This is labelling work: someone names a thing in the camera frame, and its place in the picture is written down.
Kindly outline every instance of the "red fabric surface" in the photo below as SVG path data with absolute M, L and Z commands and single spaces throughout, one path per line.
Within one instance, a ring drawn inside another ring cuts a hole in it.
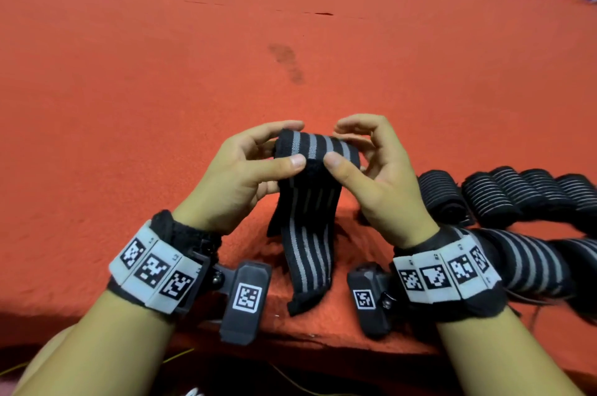
M 226 137 L 265 121 L 303 119 L 330 133 L 348 114 L 383 113 L 418 173 L 441 168 L 462 181 L 508 164 L 597 180 L 597 9 L 582 0 L 0 5 L 0 345 L 47 340 L 80 317 L 136 229 L 183 199 Z M 294 58 L 276 62 L 280 46 Z M 355 224 L 346 193 L 334 285 L 317 308 L 288 318 L 281 246 L 265 237 L 275 203 L 260 203 L 221 249 L 224 264 L 275 266 L 265 332 L 433 351 L 360 332 L 346 273 L 388 262 L 392 250 Z M 546 309 L 536 335 L 564 368 L 597 374 L 597 330 L 569 310 Z

